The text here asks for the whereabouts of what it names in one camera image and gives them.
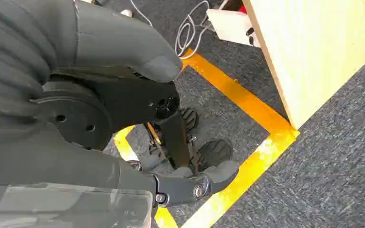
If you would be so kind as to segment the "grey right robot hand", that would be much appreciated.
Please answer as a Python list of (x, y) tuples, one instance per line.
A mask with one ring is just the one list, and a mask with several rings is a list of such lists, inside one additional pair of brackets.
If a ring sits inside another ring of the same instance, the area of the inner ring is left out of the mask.
[(150, 25), (80, 0), (0, 0), (0, 228), (148, 227), (224, 190), (231, 147), (194, 155)]

